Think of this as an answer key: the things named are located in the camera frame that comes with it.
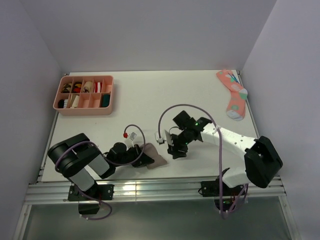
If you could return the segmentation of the aluminium rail frame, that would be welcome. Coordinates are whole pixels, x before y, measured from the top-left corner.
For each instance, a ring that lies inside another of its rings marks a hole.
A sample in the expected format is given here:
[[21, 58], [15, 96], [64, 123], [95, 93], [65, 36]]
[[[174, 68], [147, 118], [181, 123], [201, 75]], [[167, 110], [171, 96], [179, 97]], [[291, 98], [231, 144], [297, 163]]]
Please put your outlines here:
[[[227, 117], [229, 91], [215, 70], [113, 72], [113, 113], [108, 116], [56, 114], [47, 142], [50, 147], [78, 133], [86, 133], [101, 150], [120, 142], [123, 130], [138, 125], [154, 143], [158, 128], [169, 129], [179, 104], [207, 110], [231, 131], [258, 137], [249, 108], [242, 121]], [[202, 197], [202, 181], [218, 174], [218, 148], [200, 142], [189, 146], [187, 158], [173, 160], [165, 144], [158, 152], [168, 165], [148, 170], [124, 166], [105, 181], [114, 185], [112, 215], [89, 221], [68, 202], [70, 183], [44, 157], [39, 178], [26, 192], [14, 233], [16, 240], [298, 240], [300, 234], [289, 207], [282, 179], [270, 186], [251, 185], [248, 203], [221, 219], [213, 198]]]

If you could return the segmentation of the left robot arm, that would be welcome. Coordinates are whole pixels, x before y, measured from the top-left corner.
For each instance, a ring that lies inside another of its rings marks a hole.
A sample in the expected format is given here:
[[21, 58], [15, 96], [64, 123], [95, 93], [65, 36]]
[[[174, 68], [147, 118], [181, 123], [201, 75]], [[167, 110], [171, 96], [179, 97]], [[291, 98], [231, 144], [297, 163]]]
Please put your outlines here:
[[86, 166], [101, 179], [106, 179], [115, 173], [116, 167], [131, 165], [138, 168], [155, 162], [137, 144], [128, 147], [125, 143], [117, 142], [108, 152], [102, 153], [84, 133], [55, 144], [48, 150], [47, 156], [55, 164], [55, 170], [77, 186], [79, 194], [86, 200], [101, 193]]

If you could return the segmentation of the rolled tan pink sock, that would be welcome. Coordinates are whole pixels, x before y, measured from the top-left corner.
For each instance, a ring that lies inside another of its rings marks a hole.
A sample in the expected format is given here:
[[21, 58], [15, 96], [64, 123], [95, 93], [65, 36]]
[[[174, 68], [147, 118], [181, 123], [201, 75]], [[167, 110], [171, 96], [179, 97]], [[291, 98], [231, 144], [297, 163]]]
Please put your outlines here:
[[82, 92], [83, 93], [90, 93], [92, 90], [92, 85], [93, 85], [93, 83], [91, 81], [85, 82], [83, 85], [83, 88], [82, 88]]

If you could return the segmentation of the rolled black white sock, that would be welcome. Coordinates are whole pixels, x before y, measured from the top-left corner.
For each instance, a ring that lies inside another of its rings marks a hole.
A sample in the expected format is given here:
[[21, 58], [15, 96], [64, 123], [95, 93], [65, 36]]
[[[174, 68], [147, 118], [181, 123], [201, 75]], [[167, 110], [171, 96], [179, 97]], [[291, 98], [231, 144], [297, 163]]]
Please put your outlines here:
[[68, 101], [69, 100], [67, 98], [59, 100], [58, 103], [57, 103], [57, 107], [59, 109], [66, 109], [67, 106], [68, 106]]

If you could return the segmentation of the rolled beige sock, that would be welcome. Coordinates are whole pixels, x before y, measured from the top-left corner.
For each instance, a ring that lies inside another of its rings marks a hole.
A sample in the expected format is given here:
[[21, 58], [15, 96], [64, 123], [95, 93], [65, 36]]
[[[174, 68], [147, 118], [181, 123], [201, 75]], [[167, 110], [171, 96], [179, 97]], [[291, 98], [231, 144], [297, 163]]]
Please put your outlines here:
[[75, 109], [78, 107], [80, 96], [77, 94], [72, 94], [70, 97], [70, 108]]

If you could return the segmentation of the dark green patterned sock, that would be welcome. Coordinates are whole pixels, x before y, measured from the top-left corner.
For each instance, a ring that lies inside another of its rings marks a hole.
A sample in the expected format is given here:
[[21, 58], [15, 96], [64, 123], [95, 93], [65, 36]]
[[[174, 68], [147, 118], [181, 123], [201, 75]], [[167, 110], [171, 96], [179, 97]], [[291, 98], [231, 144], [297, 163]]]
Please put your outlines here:
[[101, 108], [107, 108], [110, 105], [110, 101], [111, 101], [111, 95], [110, 94], [102, 94], [101, 95], [100, 107]]

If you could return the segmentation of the rolled red white sock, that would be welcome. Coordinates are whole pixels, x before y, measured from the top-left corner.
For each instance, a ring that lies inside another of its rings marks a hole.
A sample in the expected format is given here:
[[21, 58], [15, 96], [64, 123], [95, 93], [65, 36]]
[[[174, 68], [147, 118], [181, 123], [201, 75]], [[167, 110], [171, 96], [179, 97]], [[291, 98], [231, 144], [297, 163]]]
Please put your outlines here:
[[100, 93], [102, 90], [102, 82], [95, 82], [94, 83], [94, 93]]

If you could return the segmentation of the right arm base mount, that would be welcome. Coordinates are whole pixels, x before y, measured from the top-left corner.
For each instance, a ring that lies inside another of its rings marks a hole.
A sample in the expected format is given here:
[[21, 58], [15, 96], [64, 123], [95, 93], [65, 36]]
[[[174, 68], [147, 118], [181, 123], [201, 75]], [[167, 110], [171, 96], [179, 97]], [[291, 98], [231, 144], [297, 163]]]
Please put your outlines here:
[[[202, 197], [219, 197], [219, 180], [210, 180], [210, 181], [202, 181], [200, 183], [200, 188], [198, 189], [198, 193]], [[233, 188], [229, 188], [225, 183], [222, 184], [223, 186], [223, 201], [222, 206], [223, 210], [227, 211], [232, 206], [233, 202], [235, 201], [236, 196], [244, 189], [244, 185], [238, 185]]]

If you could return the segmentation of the pink divided organizer tray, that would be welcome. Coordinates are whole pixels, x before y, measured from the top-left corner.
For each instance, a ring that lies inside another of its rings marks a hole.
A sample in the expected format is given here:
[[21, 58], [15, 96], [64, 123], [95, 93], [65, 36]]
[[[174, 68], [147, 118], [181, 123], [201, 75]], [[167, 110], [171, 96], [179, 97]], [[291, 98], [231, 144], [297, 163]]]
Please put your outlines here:
[[[73, 84], [82, 82], [81, 92], [72, 93]], [[85, 82], [92, 82], [90, 93], [83, 93], [82, 89]], [[102, 82], [100, 93], [94, 93], [95, 82]], [[72, 83], [70, 93], [61, 93], [64, 84]], [[61, 78], [55, 99], [53, 109], [58, 111], [63, 116], [102, 116], [110, 115], [113, 112], [114, 101], [114, 78], [111, 75], [89, 75], [89, 76], [70, 76], [66, 75]], [[72, 94], [79, 95], [77, 108], [70, 108], [70, 98]], [[102, 94], [110, 94], [110, 104], [108, 107], [101, 107]], [[67, 108], [58, 108], [58, 101], [68, 99]]]

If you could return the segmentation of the pink patterned sock pair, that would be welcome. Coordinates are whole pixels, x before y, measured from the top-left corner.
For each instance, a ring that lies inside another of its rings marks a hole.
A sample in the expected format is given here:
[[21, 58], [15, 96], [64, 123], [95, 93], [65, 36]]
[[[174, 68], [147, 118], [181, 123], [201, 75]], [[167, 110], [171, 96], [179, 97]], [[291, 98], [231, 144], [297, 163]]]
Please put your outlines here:
[[230, 100], [226, 108], [227, 116], [235, 121], [243, 120], [246, 115], [248, 91], [240, 84], [231, 70], [220, 70], [216, 76], [230, 92]]

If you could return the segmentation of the taupe sock red striped cuff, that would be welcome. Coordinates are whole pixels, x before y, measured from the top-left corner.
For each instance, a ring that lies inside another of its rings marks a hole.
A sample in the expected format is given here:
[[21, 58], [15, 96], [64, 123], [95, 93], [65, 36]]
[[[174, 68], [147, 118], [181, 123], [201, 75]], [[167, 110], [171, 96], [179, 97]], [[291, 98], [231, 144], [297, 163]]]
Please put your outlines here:
[[142, 167], [147, 167], [147, 169], [152, 170], [168, 164], [168, 162], [158, 153], [156, 147], [150, 142], [146, 143], [143, 153], [154, 160], [154, 162], [143, 164]]

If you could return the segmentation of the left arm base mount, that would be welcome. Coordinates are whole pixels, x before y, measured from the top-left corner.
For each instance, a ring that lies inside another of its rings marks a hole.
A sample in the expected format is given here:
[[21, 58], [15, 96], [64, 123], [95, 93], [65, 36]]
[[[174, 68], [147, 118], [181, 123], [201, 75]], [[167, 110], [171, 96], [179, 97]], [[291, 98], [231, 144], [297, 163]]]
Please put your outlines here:
[[[111, 201], [114, 194], [113, 184], [94, 184], [89, 190], [82, 191], [76, 185], [69, 188], [68, 202], [78, 202], [78, 213], [89, 220], [102, 220], [109, 217], [113, 211]], [[103, 207], [109, 212], [105, 216], [96, 216]]]

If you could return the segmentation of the rolled dark red sock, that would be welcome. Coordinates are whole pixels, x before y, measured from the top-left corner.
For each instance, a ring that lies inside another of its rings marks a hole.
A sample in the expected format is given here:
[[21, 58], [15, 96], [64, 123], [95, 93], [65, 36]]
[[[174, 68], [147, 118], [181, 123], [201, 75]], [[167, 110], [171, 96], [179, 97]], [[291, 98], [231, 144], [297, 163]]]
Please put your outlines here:
[[80, 93], [82, 89], [82, 82], [76, 81], [72, 87], [72, 93]]

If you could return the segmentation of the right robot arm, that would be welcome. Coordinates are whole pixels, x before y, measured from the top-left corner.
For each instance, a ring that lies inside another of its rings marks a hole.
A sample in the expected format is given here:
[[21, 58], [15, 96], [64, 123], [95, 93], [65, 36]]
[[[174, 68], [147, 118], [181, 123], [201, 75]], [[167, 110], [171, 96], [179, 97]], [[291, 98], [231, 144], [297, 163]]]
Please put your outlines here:
[[265, 189], [283, 167], [278, 152], [265, 136], [254, 138], [240, 135], [215, 125], [208, 118], [195, 120], [184, 110], [173, 121], [181, 131], [179, 134], [165, 132], [167, 152], [173, 159], [185, 158], [188, 144], [200, 141], [216, 145], [243, 161], [242, 167], [227, 167], [222, 171], [222, 179], [216, 183], [216, 189], [222, 195], [229, 194], [236, 186], [249, 183]]

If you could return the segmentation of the rolled brown black sock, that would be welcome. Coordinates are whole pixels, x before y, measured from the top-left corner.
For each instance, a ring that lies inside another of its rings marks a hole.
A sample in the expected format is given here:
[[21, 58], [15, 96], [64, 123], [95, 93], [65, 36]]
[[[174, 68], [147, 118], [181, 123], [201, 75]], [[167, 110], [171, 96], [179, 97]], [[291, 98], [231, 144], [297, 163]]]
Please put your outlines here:
[[63, 94], [69, 94], [72, 90], [72, 83], [66, 83], [63, 85], [61, 93]]

